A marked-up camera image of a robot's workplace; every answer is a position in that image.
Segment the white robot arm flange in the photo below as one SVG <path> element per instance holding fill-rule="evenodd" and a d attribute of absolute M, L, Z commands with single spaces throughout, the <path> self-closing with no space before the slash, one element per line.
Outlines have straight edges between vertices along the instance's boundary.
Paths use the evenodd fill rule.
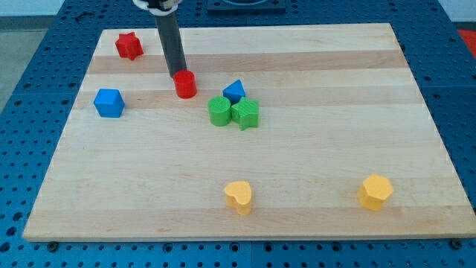
<path fill-rule="evenodd" d="M 133 0 L 133 4 L 154 16 L 167 16 L 178 9 L 183 0 Z"/>

